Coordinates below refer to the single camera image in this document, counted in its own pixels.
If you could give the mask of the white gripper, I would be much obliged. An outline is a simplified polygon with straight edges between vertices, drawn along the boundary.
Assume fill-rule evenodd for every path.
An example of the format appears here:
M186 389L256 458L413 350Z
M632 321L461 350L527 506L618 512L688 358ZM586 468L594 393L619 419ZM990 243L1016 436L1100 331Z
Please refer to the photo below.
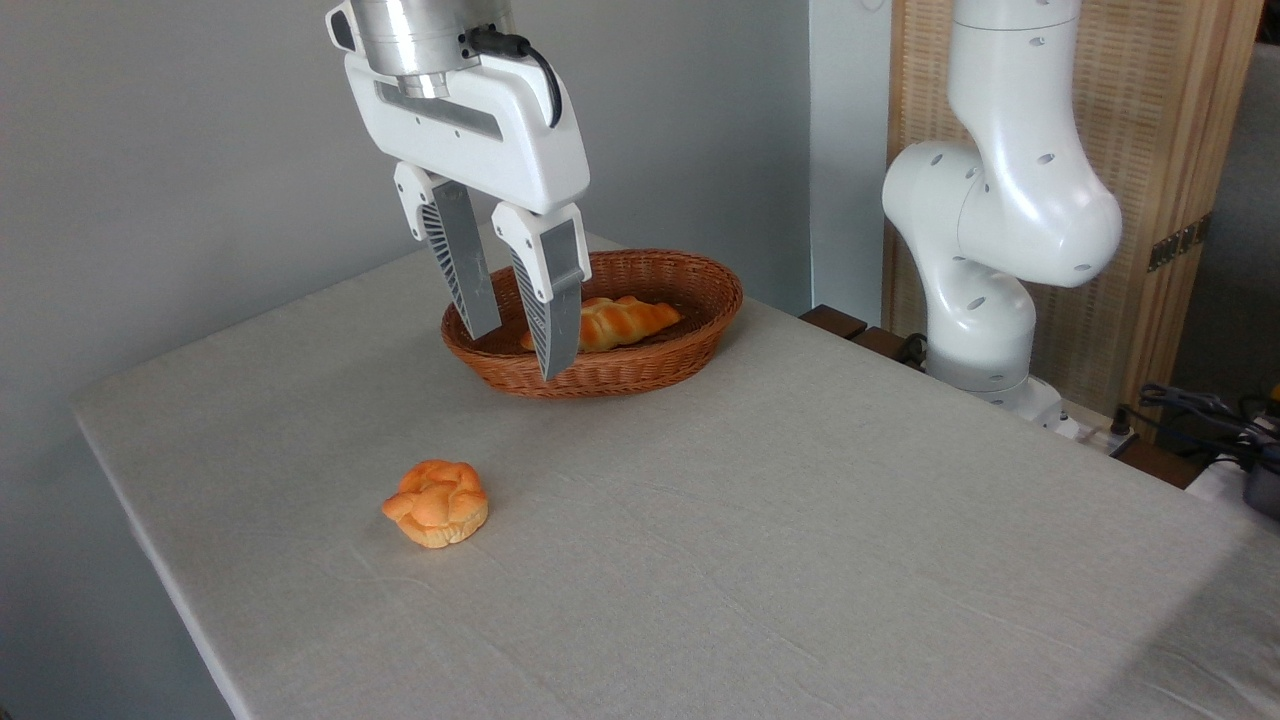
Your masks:
M502 319L466 186L503 200L492 220L513 259L541 378L570 368L582 283L593 277L573 204L590 170L570 99L550 127L540 67L499 56L445 73L444 97L406 95L357 53L346 54L346 73L374 143L401 160L393 178L410 233L431 250L470 336L489 334Z

